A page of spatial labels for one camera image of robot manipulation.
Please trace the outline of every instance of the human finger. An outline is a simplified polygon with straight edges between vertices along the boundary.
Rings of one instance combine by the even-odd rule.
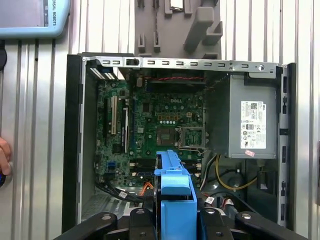
[[[5,152],[0,148],[0,170],[4,175],[11,174],[11,166],[8,163]]]
[[[0,148],[2,148],[5,158],[9,161],[11,156],[11,150],[8,142],[0,137]]]

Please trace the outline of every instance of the red cable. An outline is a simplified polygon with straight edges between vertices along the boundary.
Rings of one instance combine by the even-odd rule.
[[[154,78],[154,77],[146,76],[145,79],[165,81],[165,80],[172,80],[172,79],[179,79],[179,80],[203,80],[203,79],[205,79],[205,78],[204,78],[204,77],[200,77],[200,76],[195,76],[195,77],[173,76],[173,77],[163,77],[163,78]]]

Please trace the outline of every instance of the chip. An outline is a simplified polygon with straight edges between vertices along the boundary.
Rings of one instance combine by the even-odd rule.
[[[176,142],[176,130],[173,127],[159,127],[156,130],[157,146],[173,146]]]
[[[150,104],[147,102],[142,103],[142,111],[147,113],[150,111]]]
[[[144,128],[143,127],[138,127],[137,128],[137,133],[138,134],[143,134],[144,133]]]
[[[121,144],[113,144],[112,145],[112,153],[113,154],[121,154],[122,153]]]

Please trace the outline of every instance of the silver metal wall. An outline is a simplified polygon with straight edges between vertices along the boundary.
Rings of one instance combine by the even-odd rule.
[[[298,63],[294,226],[319,239],[320,2],[220,4],[222,59]],[[0,189],[1,239],[49,240],[60,234],[67,54],[132,53],[134,26],[134,0],[73,0],[63,38],[7,41],[0,126],[13,150],[13,178]]]

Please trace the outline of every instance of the blue drive bay bracket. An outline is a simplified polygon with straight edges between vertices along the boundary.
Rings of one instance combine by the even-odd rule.
[[[158,151],[162,169],[154,174],[161,177],[161,239],[197,239],[197,197],[189,172],[172,151]],[[177,200],[165,200],[177,196]]]

